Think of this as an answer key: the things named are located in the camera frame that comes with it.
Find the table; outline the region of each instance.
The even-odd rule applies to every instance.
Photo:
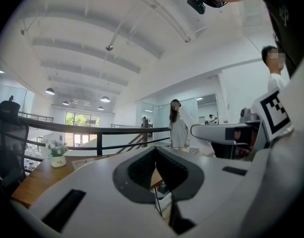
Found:
[[[84,160],[87,158],[93,158],[93,156],[66,156],[67,165],[61,168],[53,168],[50,160],[44,159],[32,173],[20,184],[20,186],[13,193],[12,198],[23,204],[25,207],[31,206],[36,199],[43,194],[49,187],[65,178],[67,175],[74,172],[72,161]],[[151,188],[159,186],[163,182],[161,176],[155,169],[152,179]]]

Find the chair headrest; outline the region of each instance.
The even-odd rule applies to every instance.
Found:
[[[19,124],[18,111],[21,106],[12,101],[2,101],[0,103],[0,120],[12,124]]]

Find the man in black shirt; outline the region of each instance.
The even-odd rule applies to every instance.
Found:
[[[215,8],[236,1],[241,0],[202,0]],[[304,57],[304,0],[263,1],[270,14],[279,52],[286,54],[286,66],[291,77]]]

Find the woman with long hair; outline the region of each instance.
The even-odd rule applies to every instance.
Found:
[[[172,100],[169,124],[171,129],[170,147],[189,152],[188,128],[179,113],[181,106],[179,100]]]

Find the black mesh chair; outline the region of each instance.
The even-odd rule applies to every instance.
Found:
[[[24,154],[29,127],[19,122],[19,108],[16,102],[0,104],[0,184],[8,196],[26,178]]]

